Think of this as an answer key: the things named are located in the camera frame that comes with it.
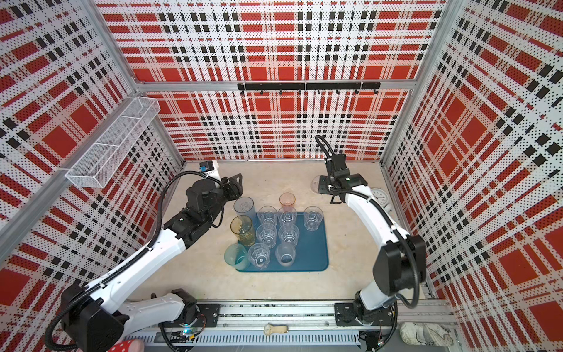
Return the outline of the clear faceted cup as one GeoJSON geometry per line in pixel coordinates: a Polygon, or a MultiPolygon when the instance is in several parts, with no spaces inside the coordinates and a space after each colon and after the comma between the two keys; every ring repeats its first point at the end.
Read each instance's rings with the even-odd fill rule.
{"type": "Polygon", "coordinates": [[[257,240],[269,249],[273,249],[277,244],[277,226],[270,223],[269,221],[261,224],[256,229],[257,240]]]}
{"type": "Polygon", "coordinates": [[[257,212],[257,217],[260,221],[260,224],[272,224],[273,226],[277,226],[278,215],[277,209],[274,206],[263,206],[257,212]]]}

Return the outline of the clear cup row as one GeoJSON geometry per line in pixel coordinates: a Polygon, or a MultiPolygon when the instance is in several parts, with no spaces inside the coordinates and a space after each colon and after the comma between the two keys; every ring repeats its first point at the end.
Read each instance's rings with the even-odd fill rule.
{"type": "Polygon", "coordinates": [[[271,261],[271,249],[264,243],[256,243],[249,248],[248,256],[255,268],[265,270],[271,261]]]}

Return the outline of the green textured plastic cup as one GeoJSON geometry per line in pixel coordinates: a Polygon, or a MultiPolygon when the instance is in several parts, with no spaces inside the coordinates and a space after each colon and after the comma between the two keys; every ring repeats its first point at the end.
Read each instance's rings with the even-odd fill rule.
{"type": "Polygon", "coordinates": [[[224,252],[224,261],[238,271],[245,270],[250,264],[247,249],[240,243],[227,247],[224,252]]]}

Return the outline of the pink plastic cup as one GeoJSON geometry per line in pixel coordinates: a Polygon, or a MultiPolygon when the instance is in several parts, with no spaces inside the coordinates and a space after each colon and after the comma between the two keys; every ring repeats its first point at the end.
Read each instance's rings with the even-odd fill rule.
{"type": "Polygon", "coordinates": [[[296,196],[293,193],[285,192],[280,195],[279,202],[284,209],[293,208],[296,203],[296,196]]]}

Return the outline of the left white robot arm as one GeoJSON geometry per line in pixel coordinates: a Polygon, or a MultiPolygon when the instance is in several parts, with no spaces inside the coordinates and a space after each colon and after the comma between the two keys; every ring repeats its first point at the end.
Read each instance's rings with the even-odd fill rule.
{"type": "Polygon", "coordinates": [[[215,219],[222,219],[228,202],[243,195],[242,174],[218,179],[209,172],[188,171],[174,179],[185,175],[195,175],[198,181],[187,189],[188,202],[180,213],[162,222],[167,184],[157,203],[155,233],[149,242],[88,285],[73,284],[64,290],[60,310],[45,330],[43,341],[48,350],[109,351],[134,331],[174,321],[190,326],[205,319],[195,297],[183,289],[133,306],[126,304],[142,283],[193,246],[214,226],[215,219]]]}

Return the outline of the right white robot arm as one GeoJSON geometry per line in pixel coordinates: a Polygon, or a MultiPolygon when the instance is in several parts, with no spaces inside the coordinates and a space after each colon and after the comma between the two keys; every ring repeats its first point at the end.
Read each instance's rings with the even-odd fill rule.
{"type": "Polygon", "coordinates": [[[379,252],[373,281],[355,295],[353,318],[371,324],[398,302],[409,309],[419,303],[420,284],[426,277],[426,244],[412,236],[385,211],[360,174],[351,174],[344,154],[325,151],[327,175],[320,177],[317,193],[338,197],[361,220],[379,252]]]}

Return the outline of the frosted clear cup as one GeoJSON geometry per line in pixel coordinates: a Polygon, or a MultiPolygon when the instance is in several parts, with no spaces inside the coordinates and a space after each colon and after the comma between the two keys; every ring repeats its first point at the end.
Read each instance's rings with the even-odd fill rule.
{"type": "Polygon", "coordinates": [[[278,263],[282,267],[290,267],[296,259],[296,247],[291,243],[282,242],[277,245],[275,255],[278,263]]]}

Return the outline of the blue textured plastic cup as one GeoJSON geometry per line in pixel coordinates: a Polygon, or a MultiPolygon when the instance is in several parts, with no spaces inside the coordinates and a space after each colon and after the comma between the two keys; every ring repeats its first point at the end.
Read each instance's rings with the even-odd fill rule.
{"type": "Polygon", "coordinates": [[[255,202],[250,197],[240,197],[237,199],[234,204],[233,208],[239,216],[247,216],[253,222],[256,222],[256,211],[255,211],[255,202]]]}

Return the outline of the yellow plastic cup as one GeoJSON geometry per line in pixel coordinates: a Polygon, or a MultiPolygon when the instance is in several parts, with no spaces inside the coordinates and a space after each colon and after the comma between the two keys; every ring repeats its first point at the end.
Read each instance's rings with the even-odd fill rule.
{"type": "Polygon", "coordinates": [[[243,246],[250,247],[256,242],[255,229],[252,220],[246,215],[235,217],[230,223],[230,230],[243,246]]]}

